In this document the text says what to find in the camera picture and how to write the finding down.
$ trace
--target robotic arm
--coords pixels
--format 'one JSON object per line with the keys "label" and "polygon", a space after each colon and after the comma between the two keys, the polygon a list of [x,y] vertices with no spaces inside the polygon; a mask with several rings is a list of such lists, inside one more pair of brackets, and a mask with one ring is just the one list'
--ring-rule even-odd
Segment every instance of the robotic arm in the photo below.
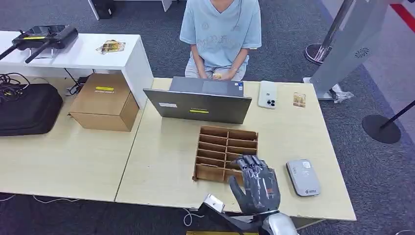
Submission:
{"label": "robotic arm", "polygon": [[298,235],[291,218],[278,211],[280,193],[274,170],[255,155],[243,155],[235,162],[242,170],[245,193],[234,176],[229,178],[229,185],[242,215],[251,215],[252,220],[243,222],[223,213],[225,205],[213,195],[208,195],[199,212],[241,235],[246,230],[258,230],[259,235]]}

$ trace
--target brown box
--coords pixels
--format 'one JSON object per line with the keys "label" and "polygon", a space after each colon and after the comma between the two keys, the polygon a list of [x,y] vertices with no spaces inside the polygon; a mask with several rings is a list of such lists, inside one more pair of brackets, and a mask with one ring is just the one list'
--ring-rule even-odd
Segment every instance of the brown box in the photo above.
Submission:
{"label": "brown box", "polygon": [[87,129],[131,131],[138,105],[120,74],[92,74],[70,108]]}
{"label": "brown box", "polygon": [[243,184],[238,165],[231,164],[243,154],[256,155],[258,133],[214,126],[200,128],[193,180],[227,182],[234,175]]}

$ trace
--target cardboard divider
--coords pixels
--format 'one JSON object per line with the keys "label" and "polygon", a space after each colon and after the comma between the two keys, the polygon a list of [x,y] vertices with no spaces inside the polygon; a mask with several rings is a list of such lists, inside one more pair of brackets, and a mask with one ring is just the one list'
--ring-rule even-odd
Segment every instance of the cardboard divider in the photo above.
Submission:
{"label": "cardboard divider", "polygon": [[225,153],[216,152],[216,151],[212,151],[212,150],[206,150],[206,149],[197,149],[196,156],[205,157],[205,158],[212,158],[212,159],[217,159],[217,160],[222,160],[222,161],[225,160]]}
{"label": "cardboard divider", "polygon": [[204,180],[213,180],[213,181],[222,182],[223,176],[224,176],[223,168],[216,168],[216,167],[196,164],[193,180],[204,179]]}
{"label": "cardboard divider", "polygon": [[219,144],[213,144],[213,143],[199,142],[198,147],[199,149],[212,150],[216,152],[224,153],[226,151],[226,146],[219,145]]}
{"label": "cardboard divider", "polygon": [[228,139],[228,146],[232,146],[232,147],[256,148],[257,145],[258,145],[257,141]]}
{"label": "cardboard divider", "polygon": [[243,148],[243,147],[227,147],[227,151],[230,153],[244,154],[244,155],[256,155],[256,148]]}
{"label": "cardboard divider", "polygon": [[224,182],[228,182],[229,177],[231,175],[235,176],[236,181],[238,182],[239,185],[244,185],[244,179],[242,177],[242,171],[240,171],[240,170],[225,169]]}
{"label": "cardboard divider", "polygon": [[227,137],[210,136],[205,134],[199,135],[199,142],[213,143],[225,146],[227,140]]}
{"label": "cardboard divider", "polygon": [[223,127],[202,126],[197,144],[192,179],[227,182],[232,175],[243,185],[242,172],[236,160],[243,154],[256,155],[258,133]]}
{"label": "cardboard divider", "polygon": [[229,139],[255,141],[258,135],[253,131],[229,130]]}
{"label": "cardboard divider", "polygon": [[202,126],[200,128],[200,134],[227,138],[228,137],[228,129],[227,128],[221,128],[221,127],[213,127],[213,126]]}
{"label": "cardboard divider", "polygon": [[196,164],[207,165],[211,167],[219,167],[224,168],[225,161],[211,159],[211,158],[204,158],[204,157],[196,157]]}
{"label": "cardboard divider", "polygon": [[225,168],[226,169],[234,169],[234,170],[241,170],[238,166],[238,164],[232,164],[231,161],[225,162]]}
{"label": "cardboard divider", "polygon": [[242,156],[242,154],[226,152],[226,161],[233,161]]}

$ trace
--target table leg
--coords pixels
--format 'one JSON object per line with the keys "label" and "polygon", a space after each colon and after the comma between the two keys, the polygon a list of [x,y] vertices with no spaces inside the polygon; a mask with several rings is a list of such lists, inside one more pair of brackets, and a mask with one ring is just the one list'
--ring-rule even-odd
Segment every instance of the table leg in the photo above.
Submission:
{"label": "table leg", "polygon": [[144,109],[147,96],[143,92],[143,89],[151,88],[154,78],[141,38],[134,45],[130,58],[121,71],[139,108]]}
{"label": "table leg", "polygon": [[99,20],[98,13],[96,12],[96,9],[95,9],[95,6],[92,3],[92,0],[88,0],[88,3],[90,4],[91,10],[92,10],[93,14],[95,15],[95,18],[97,20]]}

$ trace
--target light blue t-shirt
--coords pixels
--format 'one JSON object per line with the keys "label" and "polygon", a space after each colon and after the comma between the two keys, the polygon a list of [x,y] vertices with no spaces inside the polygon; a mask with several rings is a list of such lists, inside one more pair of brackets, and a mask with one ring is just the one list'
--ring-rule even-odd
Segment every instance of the light blue t-shirt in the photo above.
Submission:
{"label": "light blue t-shirt", "polygon": [[[241,48],[262,45],[258,0],[233,0],[222,13],[210,0],[187,0],[180,40],[197,45],[205,66],[231,66]],[[248,59],[241,69],[245,69]],[[192,53],[190,62],[194,63]]]}

